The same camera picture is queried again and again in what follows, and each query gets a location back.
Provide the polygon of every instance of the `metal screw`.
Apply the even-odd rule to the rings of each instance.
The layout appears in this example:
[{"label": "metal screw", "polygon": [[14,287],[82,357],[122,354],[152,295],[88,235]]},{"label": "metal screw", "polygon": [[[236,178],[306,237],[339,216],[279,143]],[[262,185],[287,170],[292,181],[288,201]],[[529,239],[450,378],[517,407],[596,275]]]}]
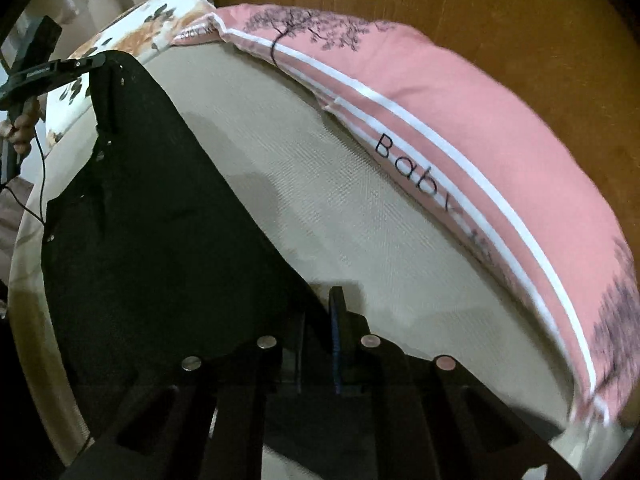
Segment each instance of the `metal screw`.
[{"label": "metal screw", "polygon": [[182,369],[187,372],[193,372],[202,366],[202,361],[195,355],[190,355],[182,360]]},{"label": "metal screw", "polygon": [[456,360],[449,355],[442,355],[436,359],[436,366],[440,370],[450,372],[456,367]]},{"label": "metal screw", "polygon": [[366,348],[377,348],[380,346],[380,338],[377,335],[367,334],[362,336],[360,343]]},{"label": "metal screw", "polygon": [[272,335],[263,335],[258,338],[256,341],[257,345],[263,350],[268,350],[269,348],[273,348],[278,344],[278,340],[274,338]]}]

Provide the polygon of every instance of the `pink pillow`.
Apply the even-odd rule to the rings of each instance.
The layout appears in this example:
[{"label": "pink pillow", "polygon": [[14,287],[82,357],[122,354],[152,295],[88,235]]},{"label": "pink pillow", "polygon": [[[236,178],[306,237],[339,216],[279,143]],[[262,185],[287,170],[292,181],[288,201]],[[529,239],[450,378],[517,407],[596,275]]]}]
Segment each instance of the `pink pillow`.
[{"label": "pink pillow", "polygon": [[598,189],[524,102],[406,25],[253,5],[204,20],[241,50],[273,54],[537,313],[574,372],[574,417],[618,415],[639,376],[632,255]]}]

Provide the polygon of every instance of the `white stripe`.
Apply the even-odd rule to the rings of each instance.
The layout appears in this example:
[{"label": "white stripe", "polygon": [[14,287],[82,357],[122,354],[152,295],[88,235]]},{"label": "white stripe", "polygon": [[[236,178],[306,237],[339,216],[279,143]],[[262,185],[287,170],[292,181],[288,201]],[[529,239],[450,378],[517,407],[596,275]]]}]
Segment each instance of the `white stripe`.
[{"label": "white stripe", "polygon": [[[513,255],[513,253],[511,253],[511,251],[509,250],[507,245],[504,243],[500,235],[489,224],[489,222],[484,217],[484,215],[482,215],[482,213],[479,212],[478,209],[471,203],[471,200],[469,200],[468,197],[466,197],[455,186],[455,184],[453,184],[452,181],[450,181],[449,178],[439,170],[439,168],[431,164],[413,146],[411,146],[410,144],[402,140],[400,137],[398,137],[398,135],[395,132],[392,132],[391,130],[389,130],[386,126],[384,126],[384,124],[381,124],[375,118],[364,113],[362,110],[352,105],[347,100],[339,97],[338,95],[336,95],[334,92],[332,92],[331,90],[329,90],[328,88],[320,84],[319,82],[313,80],[312,78],[300,72],[299,70],[293,68],[292,66],[289,66],[283,63],[280,63],[279,66],[283,69],[290,71],[290,75],[301,84],[307,83],[308,85],[313,86],[318,91],[327,95],[327,97],[333,99],[334,104],[338,104],[338,101],[339,101],[340,105],[343,108],[350,111],[350,113],[353,114],[355,117],[361,119],[364,123],[369,125],[374,131],[380,134],[385,134],[389,136],[393,140],[394,145],[401,148],[407,155],[410,155],[415,162],[420,164],[421,167],[425,169],[431,167],[431,175],[440,183],[440,185],[443,188],[445,188],[450,193],[451,196],[453,196],[453,198],[456,199],[456,201],[458,202],[458,205],[463,210],[465,210],[465,212],[474,220],[478,228],[489,238],[489,240],[491,240],[493,245],[496,247],[496,250],[498,251],[500,256],[504,259],[504,261],[507,263],[507,265],[511,269],[511,272],[514,274],[514,276],[516,276],[517,280],[519,280],[520,284],[527,291],[527,294],[529,294],[529,297],[534,303],[534,306],[536,307],[538,314],[543,319],[543,322],[546,324],[549,332],[551,333],[552,337],[556,342],[556,345],[558,345],[558,348],[562,353],[562,356],[565,358],[567,363],[571,365],[569,352],[567,351],[566,344],[562,340],[562,336],[560,335],[560,331],[558,330],[556,321],[554,320],[553,316],[551,316],[551,313],[546,307],[545,301],[540,296],[535,284],[531,281],[526,271],[522,268],[519,261]],[[330,109],[331,105],[327,106],[326,108],[328,108],[332,114],[336,115],[341,121],[343,121],[350,130],[352,130],[359,137],[364,139],[365,142],[370,144],[375,149],[377,142],[371,139],[371,137],[369,137],[362,129],[360,129],[359,127],[351,123],[349,120],[347,120],[344,117],[344,115],[340,114],[339,112],[336,112],[335,110],[331,110]],[[412,180],[412,182],[416,184],[417,180],[418,180],[418,177],[416,175],[415,181]],[[442,202],[438,202],[438,203],[444,208],[445,199],[441,198],[441,200]],[[466,222],[464,222],[464,226],[463,226],[460,224],[460,222],[457,219],[455,220],[456,220],[456,223],[460,225],[460,227],[465,231],[465,233],[467,235],[470,235],[470,229],[468,225],[466,225]]]},{"label": "white stripe", "polygon": [[[338,120],[342,124],[344,124],[351,132],[356,134],[359,138],[361,138],[364,142],[366,142],[374,150],[376,149],[376,145],[377,145],[378,142],[376,140],[372,139],[370,136],[368,136],[361,128],[357,127],[350,120],[348,120],[348,118],[344,114],[341,114],[340,112],[337,112],[336,110],[327,110],[327,111],[329,111],[334,116],[336,116],[338,118]],[[396,157],[393,153],[389,153],[388,160],[391,161],[391,163],[396,168],[401,168],[403,171],[405,171],[407,173],[409,173],[411,171],[411,167],[409,167],[409,165],[406,164],[404,162],[404,160],[401,160],[400,163],[398,164],[398,157]],[[420,177],[414,171],[409,176],[409,180],[411,182],[413,182],[414,184],[418,184],[418,182],[420,181]],[[446,208],[446,206],[447,206],[447,198],[445,196],[441,195],[439,192],[437,192],[436,194],[430,194],[429,193],[428,195],[429,195],[429,198],[431,198],[443,210]],[[473,231],[471,230],[471,227],[469,227],[469,224],[467,224],[465,222],[465,219],[462,218],[461,215],[459,215],[456,212],[449,213],[449,215],[451,216],[453,221],[458,225],[458,227],[460,227],[462,232],[467,237],[471,237],[472,236]]]},{"label": "white stripe", "polygon": [[[273,44],[273,41],[267,40],[266,38],[253,36],[252,34],[247,34],[246,32],[243,32],[241,30],[237,30],[234,28],[227,28],[225,23],[223,23],[220,17],[216,14],[213,14],[213,19],[216,20],[216,22],[220,26],[220,29],[222,30],[223,33],[231,33],[240,38],[244,38],[246,40],[262,44],[263,46],[266,46],[269,48]],[[466,158],[466,156],[463,155],[450,142],[448,142],[446,139],[441,137],[439,134],[436,133],[436,131],[432,130],[430,127],[428,127],[418,118],[416,118],[413,114],[409,113],[407,110],[402,108],[396,102],[393,102],[392,100],[384,97],[383,95],[367,87],[360,81],[352,79],[351,77],[348,77],[342,72],[328,65],[325,65],[324,63],[316,59],[313,59],[312,57],[307,56],[306,54],[303,54],[297,50],[289,48],[288,46],[284,46],[282,44],[277,43],[275,45],[275,49],[279,52],[282,52],[283,54],[287,54],[288,56],[294,57],[308,64],[309,66],[312,66],[316,70],[323,72],[324,74],[333,77],[335,80],[338,80],[344,85],[347,85],[353,88],[356,92],[361,94],[363,97],[366,97],[367,99],[370,99],[371,101],[380,104],[381,106],[389,110],[391,113],[393,113],[395,116],[397,116],[399,119],[402,119],[409,126],[413,127],[415,130],[423,134],[425,138],[429,139],[443,153],[449,156],[451,160],[453,160],[463,171],[465,171],[466,174],[468,174],[469,177],[471,177],[473,181],[475,181],[475,183],[495,203],[495,205],[502,212],[504,217],[511,223],[511,225],[514,227],[516,232],[520,235],[521,240],[527,246],[527,248],[529,249],[533,257],[536,259],[538,265],[540,266],[542,271],[545,273],[546,278],[549,280],[549,283],[551,284],[554,292],[556,293],[558,300],[562,304],[562,307],[564,308],[564,311],[567,314],[567,317],[572,326],[572,329],[574,330],[576,339],[578,341],[578,345],[580,347],[582,356],[584,358],[584,362],[586,364],[587,373],[588,373],[589,382],[590,382],[590,393],[593,393],[595,391],[595,386],[596,386],[596,371],[593,366],[593,361],[591,359],[589,345],[584,336],[584,332],[580,325],[580,321],[578,320],[578,316],[575,313],[575,309],[571,302],[571,299],[569,298],[568,294],[564,290],[564,286],[562,286],[560,278],[556,274],[553,266],[551,265],[551,262],[546,257],[546,254],[544,253],[544,251],[542,250],[542,248],[540,247],[536,239],[533,237],[533,234],[526,227],[526,225],[524,224],[520,216],[518,216],[518,214],[513,209],[513,207],[511,207],[511,205],[506,201],[506,199],[501,195],[501,193],[496,189],[496,187],[487,179],[487,177],[485,177],[484,174],[482,174],[482,172],[478,168],[476,168],[476,166],[470,160],[468,160],[468,158]],[[449,192],[452,194],[452,196],[455,196],[451,189],[449,190]],[[464,205],[460,203],[460,200],[458,200],[458,203],[460,204],[460,206],[462,206],[466,210]],[[493,227],[491,227],[488,224],[488,222],[486,222],[486,219],[484,218],[484,216],[482,216],[482,219],[484,220],[484,223],[487,225],[487,227],[497,236],[497,233],[495,232]],[[476,221],[476,223],[478,224],[479,227],[481,227],[481,223],[479,223],[478,221]],[[526,280],[531,285],[533,285],[530,279],[528,278],[528,276],[526,277]],[[529,288],[528,288],[529,283],[527,282],[522,282],[522,283],[525,289],[529,291]],[[535,296],[532,296],[532,300],[536,305],[538,305],[536,303]]]}]

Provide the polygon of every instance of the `black metal bracket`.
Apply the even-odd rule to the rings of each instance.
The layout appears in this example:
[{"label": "black metal bracket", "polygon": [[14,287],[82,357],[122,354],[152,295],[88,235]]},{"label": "black metal bracket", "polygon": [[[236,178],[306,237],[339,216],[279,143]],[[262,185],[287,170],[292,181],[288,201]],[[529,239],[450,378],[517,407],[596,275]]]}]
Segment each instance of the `black metal bracket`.
[{"label": "black metal bracket", "polygon": [[62,480],[258,480],[268,396],[305,395],[305,369],[318,362],[332,368],[331,395],[370,398],[380,480],[520,480],[543,465],[547,480],[579,479],[453,357],[407,356],[370,334],[366,318],[347,311],[340,287],[329,305],[334,348],[326,359],[305,351],[300,320],[289,323],[300,350],[289,362],[274,336],[224,358],[185,359]]},{"label": "black metal bracket", "polygon": [[[104,64],[104,54],[83,59],[56,60],[49,57],[62,33],[49,16],[34,20],[20,46],[7,82],[0,86],[0,110],[7,110],[13,123],[22,113],[27,99],[68,84],[92,68]],[[0,160],[0,184],[5,184],[20,174],[21,158],[13,145],[2,140]]]}]

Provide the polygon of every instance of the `white floral pillow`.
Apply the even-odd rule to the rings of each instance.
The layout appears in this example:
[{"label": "white floral pillow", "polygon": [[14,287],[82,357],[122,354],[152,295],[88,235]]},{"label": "white floral pillow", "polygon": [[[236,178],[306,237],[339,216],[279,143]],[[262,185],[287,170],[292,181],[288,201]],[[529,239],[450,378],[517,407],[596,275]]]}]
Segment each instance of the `white floral pillow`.
[{"label": "white floral pillow", "polygon": [[[207,0],[149,0],[128,10],[81,45],[69,57],[90,56],[103,50],[128,52],[145,64],[169,48],[187,25],[215,10]],[[89,75],[57,88],[47,97],[47,141],[53,146],[91,106]]]}]

